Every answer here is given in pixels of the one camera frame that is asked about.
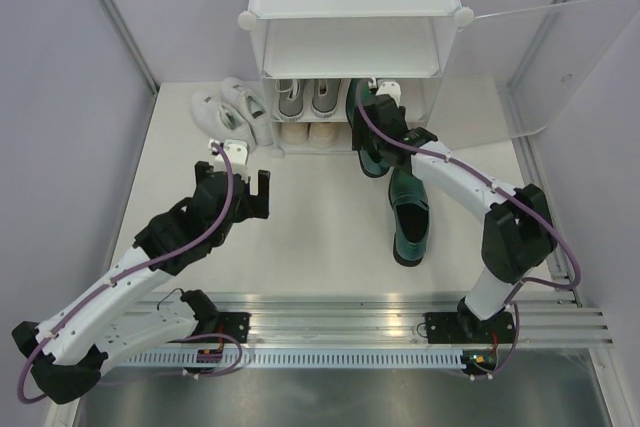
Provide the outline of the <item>green heeled shoe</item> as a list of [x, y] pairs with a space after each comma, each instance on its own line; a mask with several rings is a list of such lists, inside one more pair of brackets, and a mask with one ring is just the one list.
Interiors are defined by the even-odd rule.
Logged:
[[393, 256], [405, 267], [419, 265], [427, 250], [430, 230], [430, 206], [421, 180], [394, 169], [388, 198], [395, 222]]
[[[356, 90], [359, 82], [359, 79], [351, 79], [347, 91], [345, 112], [349, 126], [352, 126], [354, 120], [354, 110], [357, 107]], [[364, 150], [358, 151], [358, 159], [362, 172], [369, 178], [381, 178], [385, 176], [390, 170], [390, 166], [384, 159], [376, 161], [372, 159], [371, 156]]]

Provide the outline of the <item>white sneaker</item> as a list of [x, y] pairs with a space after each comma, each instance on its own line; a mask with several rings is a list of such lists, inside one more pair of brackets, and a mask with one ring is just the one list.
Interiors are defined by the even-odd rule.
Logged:
[[245, 142], [250, 150], [256, 141], [248, 121], [230, 104], [213, 94], [197, 91], [191, 98], [191, 116], [197, 127], [211, 139]]
[[240, 79], [228, 77], [222, 82], [221, 96], [245, 119], [258, 145], [273, 144], [271, 123], [261, 94]]

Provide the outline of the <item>grey canvas sneaker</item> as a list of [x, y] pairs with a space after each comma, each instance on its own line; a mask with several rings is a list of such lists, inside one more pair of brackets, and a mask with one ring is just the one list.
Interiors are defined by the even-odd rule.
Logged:
[[335, 113], [341, 83], [338, 78], [314, 80], [312, 111], [318, 118], [329, 118]]
[[305, 80], [279, 79], [275, 88], [278, 93], [277, 112], [286, 121], [296, 121], [303, 114]]

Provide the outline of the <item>beige lace sneaker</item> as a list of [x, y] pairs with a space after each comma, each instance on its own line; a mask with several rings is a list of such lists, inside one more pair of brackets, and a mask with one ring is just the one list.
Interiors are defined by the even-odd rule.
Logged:
[[309, 126], [308, 142], [315, 149], [329, 149], [337, 139], [338, 130], [334, 123], [314, 122]]
[[287, 145], [298, 146], [304, 144], [309, 135], [309, 124], [306, 122], [286, 122], [281, 124], [281, 142]]

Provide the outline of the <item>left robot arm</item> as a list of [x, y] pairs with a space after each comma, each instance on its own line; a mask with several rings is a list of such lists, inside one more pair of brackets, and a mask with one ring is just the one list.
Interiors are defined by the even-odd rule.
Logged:
[[182, 291], [176, 303], [157, 305], [138, 320], [124, 317], [130, 306], [222, 246], [233, 225], [269, 216], [270, 172], [258, 172], [258, 192], [251, 194], [249, 180], [232, 168], [217, 170], [200, 161], [194, 169], [193, 195], [154, 216], [78, 299], [46, 321], [23, 321], [13, 329], [26, 358], [17, 385], [22, 403], [36, 401], [24, 392], [27, 379], [34, 380], [41, 399], [64, 405], [150, 348], [168, 342], [217, 340], [235, 347], [245, 342], [245, 335], [226, 332], [222, 313], [200, 290]]

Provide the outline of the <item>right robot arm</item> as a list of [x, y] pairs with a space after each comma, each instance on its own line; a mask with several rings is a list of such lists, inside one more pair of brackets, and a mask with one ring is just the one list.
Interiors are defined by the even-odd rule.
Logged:
[[435, 134], [409, 128], [404, 108], [388, 94], [367, 103], [355, 96], [352, 131], [356, 149], [440, 189], [482, 223], [484, 268], [456, 313], [459, 335], [482, 340], [516, 286], [557, 247], [544, 192], [502, 182], [456, 158]]

